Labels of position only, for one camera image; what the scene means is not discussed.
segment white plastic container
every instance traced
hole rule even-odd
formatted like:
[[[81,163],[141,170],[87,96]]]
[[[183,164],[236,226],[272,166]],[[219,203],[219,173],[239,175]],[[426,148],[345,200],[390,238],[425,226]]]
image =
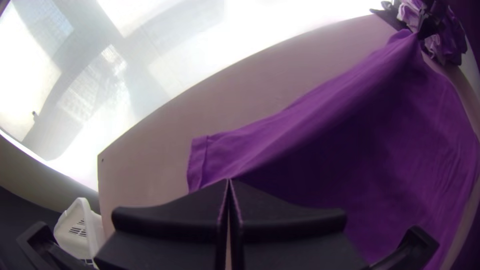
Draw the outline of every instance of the white plastic container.
[[[77,198],[53,229],[58,245],[73,257],[97,268],[93,258],[105,243],[102,216],[90,209],[86,198]]]

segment purple cloth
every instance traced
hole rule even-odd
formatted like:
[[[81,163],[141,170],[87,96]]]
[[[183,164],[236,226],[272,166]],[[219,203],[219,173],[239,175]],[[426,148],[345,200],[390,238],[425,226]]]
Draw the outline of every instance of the purple cloth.
[[[291,203],[342,208],[345,233],[373,263],[420,225],[440,243],[438,270],[479,174],[479,142],[453,85],[403,30],[286,109],[195,138],[194,192],[237,178]]]

